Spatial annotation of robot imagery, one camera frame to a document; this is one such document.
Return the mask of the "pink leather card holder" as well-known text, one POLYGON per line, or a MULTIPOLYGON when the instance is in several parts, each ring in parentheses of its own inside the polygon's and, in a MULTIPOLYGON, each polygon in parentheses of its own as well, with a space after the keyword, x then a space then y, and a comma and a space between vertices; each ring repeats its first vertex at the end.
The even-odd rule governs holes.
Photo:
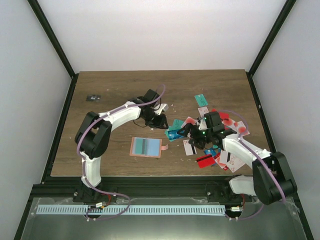
POLYGON ((162 151, 166 151, 169 148, 169 145, 162 145, 162 140, 157 139, 157 138, 145 138, 145 137, 140 137, 140 138, 145 138, 148 140, 147 143, 147 153, 146 155, 137 155, 133 153, 134 149, 134 142, 135 138, 138 137, 133 137, 131 140, 131 146, 130 146, 130 152, 129 155, 133 157, 146 157, 146 158, 160 158, 162 151))

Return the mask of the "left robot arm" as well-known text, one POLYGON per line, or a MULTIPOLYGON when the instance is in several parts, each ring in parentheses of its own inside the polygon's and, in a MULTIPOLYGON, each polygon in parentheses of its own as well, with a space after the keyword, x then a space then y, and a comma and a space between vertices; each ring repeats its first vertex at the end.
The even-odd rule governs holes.
POLYGON ((110 136, 116 128, 138 119, 143 119, 145 126, 153 129, 169 128, 165 112, 168 105, 162 103, 162 93, 149 89, 144 96, 133 97, 123 105, 110 111, 86 114, 76 136, 76 152, 82 162, 82 183, 87 186, 84 195, 89 201, 97 202, 102 196, 98 186, 101 158, 108 148, 110 136))

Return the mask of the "teal VIP card front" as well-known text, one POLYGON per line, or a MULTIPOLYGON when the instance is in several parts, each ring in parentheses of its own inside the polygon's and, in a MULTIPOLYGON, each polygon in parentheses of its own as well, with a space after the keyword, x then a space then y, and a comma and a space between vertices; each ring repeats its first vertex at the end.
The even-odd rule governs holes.
POLYGON ((146 138, 136 137, 134 139, 134 148, 132 152, 135 155, 146 155, 148 148, 148 140, 146 138))

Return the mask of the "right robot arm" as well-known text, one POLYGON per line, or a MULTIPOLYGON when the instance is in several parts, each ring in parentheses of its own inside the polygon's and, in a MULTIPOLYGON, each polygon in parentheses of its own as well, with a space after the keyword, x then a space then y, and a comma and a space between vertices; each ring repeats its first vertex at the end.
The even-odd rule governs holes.
POLYGON ((240 194, 257 197, 263 204, 270 205, 298 191, 296 181, 286 156, 281 152, 261 149, 243 138, 230 126, 226 126, 220 113, 211 111, 198 118, 195 123, 186 123, 178 135, 189 138, 189 144, 204 149, 213 144, 240 159, 252 169, 252 176, 233 177, 222 188, 223 198, 229 202, 240 194))

